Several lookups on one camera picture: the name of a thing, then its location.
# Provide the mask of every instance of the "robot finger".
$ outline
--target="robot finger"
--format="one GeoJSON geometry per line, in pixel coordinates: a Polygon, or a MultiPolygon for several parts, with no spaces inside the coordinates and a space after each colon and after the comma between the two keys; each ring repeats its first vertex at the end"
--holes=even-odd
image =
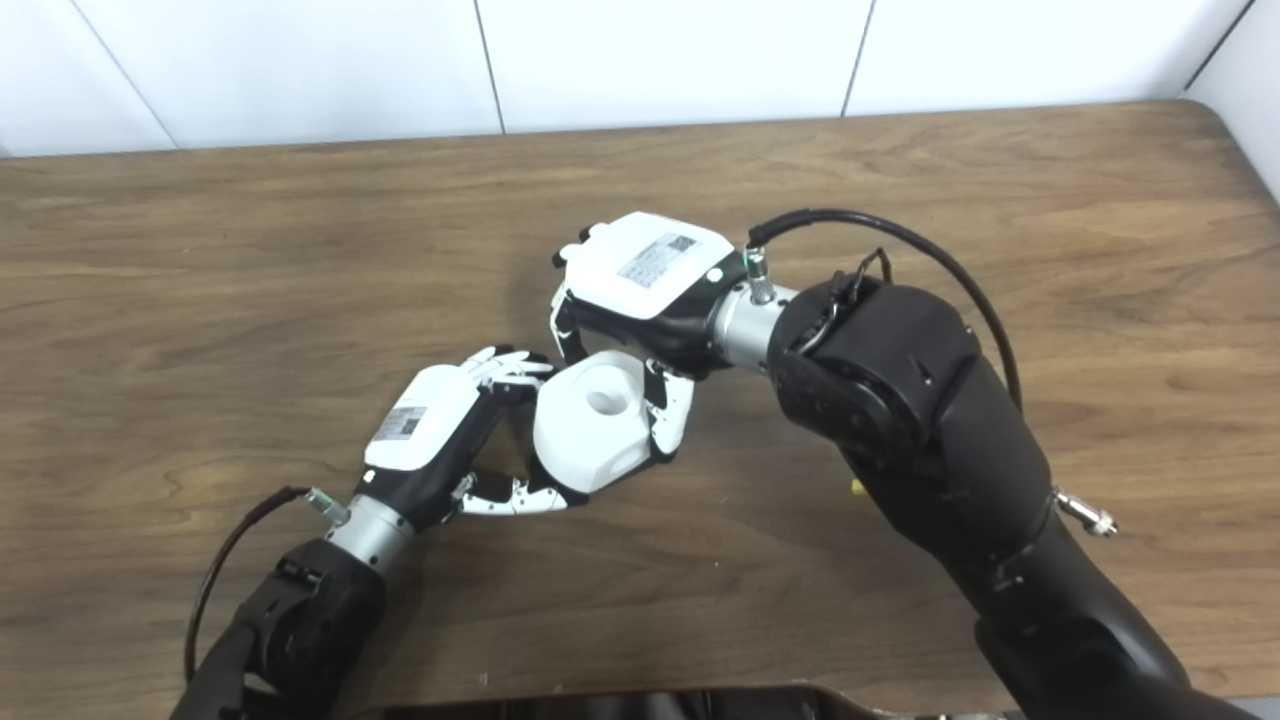
{"type": "Polygon", "coordinates": [[[543,380],[531,375],[502,375],[488,380],[483,391],[493,393],[507,405],[521,405],[538,398],[543,380]]]}
{"type": "Polygon", "coordinates": [[[467,357],[466,360],[460,363],[458,366],[466,370],[467,373],[471,373],[474,369],[480,368],[481,365],[494,359],[495,356],[507,355],[513,350],[516,348],[509,345],[490,345],[489,347],[480,350],[471,357],[467,357]]]}
{"type": "Polygon", "coordinates": [[[471,359],[462,364],[462,369],[476,380],[476,384],[480,384],[486,379],[508,373],[509,368],[518,366],[531,357],[534,357],[534,354],[527,350],[509,351],[500,355],[490,355],[488,357],[472,355],[471,359]]]}

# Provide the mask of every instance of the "silver cylindrical connector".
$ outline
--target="silver cylindrical connector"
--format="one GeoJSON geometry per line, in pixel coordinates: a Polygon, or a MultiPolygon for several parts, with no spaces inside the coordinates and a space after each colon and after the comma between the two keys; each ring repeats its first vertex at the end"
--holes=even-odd
{"type": "Polygon", "coordinates": [[[357,495],[347,509],[351,511],[347,521],[335,524],[325,539],[387,574],[401,548],[413,539],[413,527],[399,512],[365,495],[357,495]]]}
{"type": "Polygon", "coordinates": [[[756,304],[751,291],[739,284],[730,290],[716,310],[712,343],[716,354],[731,365],[767,372],[769,338],[782,309],[796,296],[786,287],[773,288],[773,302],[756,304]]]}
{"type": "Polygon", "coordinates": [[[1091,536],[1108,538],[1120,532],[1120,525],[1110,512],[1093,507],[1074,495],[1053,488],[1053,501],[1062,512],[1079,520],[1084,525],[1084,532],[1091,536]]]}
{"type": "Polygon", "coordinates": [[[764,256],[764,249],[748,247],[742,251],[742,260],[746,263],[746,282],[751,287],[751,304],[773,302],[778,293],[773,290],[773,281],[769,279],[769,263],[764,256]]]}

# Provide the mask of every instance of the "cable connector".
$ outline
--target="cable connector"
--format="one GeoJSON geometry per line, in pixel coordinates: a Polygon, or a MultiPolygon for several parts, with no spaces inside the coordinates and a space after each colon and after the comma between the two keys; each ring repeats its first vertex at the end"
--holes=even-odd
{"type": "Polygon", "coordinates": [[[773,290],[773,281],[769,279],[769,263],[764,256],[764,247],[751,247],[742,250],[742,263],[746,265],[746,282],[751,287],[751,305],[768,305],[778,293],[773,290]]]}
{"type": "Polygon", "coordinates": [[[343,503],[329,497],[329,493],[320,488],[307,491],[306,501],[307,505],[333,523],[335,528],[346,525],[347,520],[351,520],[351,510],[347,510],[343,503]]]}
{"type": "Polygon", "coordinates": [[[1120,532],[1120,525],[1110,512],[1093,507],[1074,495],[1053,488],[1053,502],[1059,510],[1079,520],[1084,525],[1084,532],[1093,537],[1110,538],[1120,532]]]}

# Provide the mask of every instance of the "wood grain surface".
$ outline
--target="wood grain surface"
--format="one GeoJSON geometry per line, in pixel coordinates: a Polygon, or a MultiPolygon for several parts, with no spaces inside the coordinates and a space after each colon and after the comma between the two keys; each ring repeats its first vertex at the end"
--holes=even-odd
{"type": "MultiPolygon", "coordinates": [[[[552,351],[549,258],[579,228],[645,209],[740,240],[820,205],[969,266],[1056,480],[1123,524],[1088,552],[1198,687],[1280,692],[1280,213],[1211,113],[1158,102],[0,161],[0,715],[166,716],[230,527],[282,484],[346,493],[419,368],[552,351]]],[[[883,242],[804,231],[776,279],[883,242]]],[[[755,377],[699,393],[676,464],[420,538],[343,714],[760,683],[1010,706],[968,606],[836,454],[755,377]]],[[[301,507],[255,529],[202,648],[321,530],[301,507]]]]}

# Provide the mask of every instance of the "wall seam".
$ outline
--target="wall seam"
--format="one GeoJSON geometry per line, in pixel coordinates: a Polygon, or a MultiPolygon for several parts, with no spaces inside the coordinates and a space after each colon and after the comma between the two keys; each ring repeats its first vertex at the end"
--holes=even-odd
{"type": "Polygon", "coordinates": [[[867,33],[872,29],[872,18],[876,15],[876,0],[867,8],[867,22],[863,23],[863,36],[858,41],[858,55],[854,55],[854,69],[849,73],[849,87],[845,88],[845,104],[840,106],[840,117],[849,117],[849,99],[854,96],[854,79],[858,78],[858,65],[863,63],[863,50],[867,49],[867,33]]]}
{"type": "Polygon", "coordinates": [[[147,109],[147,113],[151,113],[151,119],[154,119],[156,122],[156,126],[160,127],[160,132],[163,132],[164,136],[169,138],[169,145],[177,149],[178,141],[173,138],[173,133],[169,132],[168,127],[165,127],[164,120],[161,120],[160,115],[156,114],[155,108],[152,108],[151,104],[147,102],[146,96],[142,95],[142,91],[138,90],[138,86],[133,83],[133,78],[129,77],[129,73],[124,70],[124,65],[122,65],[120,61],[115,58],[115,53],[111,53],[111,49],[106,45],[106,41],[102,40],[102,36],[97,33],[97,28],[93,27],[93,23],[88,20],[88,15],[86,15],[84,10],[81,9],[79,3],[77,3],[76,0],[67,0],[67,1],[72,4],[72,8],[76,8],[76,13],[79,14],[82,20],[84,20],[84,26],[88,27],[88,31],[93,33],[93,37],[97,40],[97,44],[102,46],[102,50],[106,53],[106,56],[110,58],[111,64],[115,65],[115,69],[120,70],[120,74],[124,76],[124,82],[129,83],[129,87],[133,88],[133,94],[138,96],[138,101],[142,102],[142,106],[147,109]]]}
{"type": "Polygon", "coordinates": [[[502,117],[502,99],[498,97],[498,79],[493,74],[493,60],[489,59],[489,40],[484,35],[484,18],[480,15],[480,0],[471,0],[476,9],[476,26],[480,28],[480,47],[484,49],[484,64],[489,68],[489,88],[493,90],[493,105],[498,109],[498,128],[507,135],[507,120],[502,117]]]}

